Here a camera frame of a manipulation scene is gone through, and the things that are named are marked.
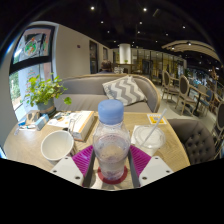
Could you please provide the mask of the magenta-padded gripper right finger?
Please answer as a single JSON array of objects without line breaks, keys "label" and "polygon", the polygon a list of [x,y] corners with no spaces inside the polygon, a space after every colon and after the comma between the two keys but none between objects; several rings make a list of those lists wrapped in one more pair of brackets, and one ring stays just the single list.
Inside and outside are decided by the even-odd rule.
[{"label": "magenta-padded gripper right finger", "polygon": [[130,146],[128,160],[135,188],[143,187],[173,173],[159,156],[149,156],[133,145]]}]

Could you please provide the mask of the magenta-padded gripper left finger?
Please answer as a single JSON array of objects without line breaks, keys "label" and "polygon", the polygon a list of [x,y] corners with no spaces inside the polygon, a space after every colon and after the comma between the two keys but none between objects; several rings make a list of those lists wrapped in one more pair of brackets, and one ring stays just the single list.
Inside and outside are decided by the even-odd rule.
[{"label": "magenta-padded gripper left finger", "polygon": [[82,187],[91,183],[95,153],[92,146],[81,150],[74,156],[61,159],[51,173]]}]

